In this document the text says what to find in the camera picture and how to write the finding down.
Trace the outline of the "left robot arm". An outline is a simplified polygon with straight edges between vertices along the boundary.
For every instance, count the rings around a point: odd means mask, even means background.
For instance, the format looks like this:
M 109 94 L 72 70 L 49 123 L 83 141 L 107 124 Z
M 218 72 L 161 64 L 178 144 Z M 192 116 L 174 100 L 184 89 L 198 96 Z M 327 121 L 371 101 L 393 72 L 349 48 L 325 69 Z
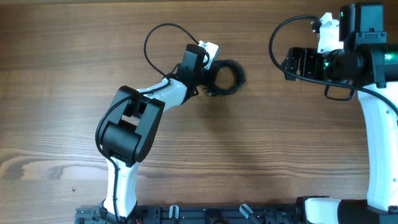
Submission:
M 108 164 L 108 193 L 99 207 L 105 223 L 133 223 L 140 163 L 148 155 L 161 117 L 185 103 L 204 84 L 219 47 L 211 42 L 188 44 L 177 71 L 149 88 L 122 86 L 100 120 L 95 141 Z

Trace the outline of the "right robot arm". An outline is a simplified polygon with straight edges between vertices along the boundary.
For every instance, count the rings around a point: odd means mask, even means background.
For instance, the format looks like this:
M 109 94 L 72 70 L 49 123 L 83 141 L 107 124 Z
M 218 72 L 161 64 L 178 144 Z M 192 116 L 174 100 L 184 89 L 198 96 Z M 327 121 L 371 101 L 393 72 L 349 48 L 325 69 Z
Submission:
M 293 47 L 277 67 L 286 80 L 347 88 L 366 123 L 369 187 L 364 200 L 312 196 L 298 200 L 304 223 L 397 222 L 397 45 L 387 42 L 383 5 L 357 2 L 312 16 L 315 49 Z

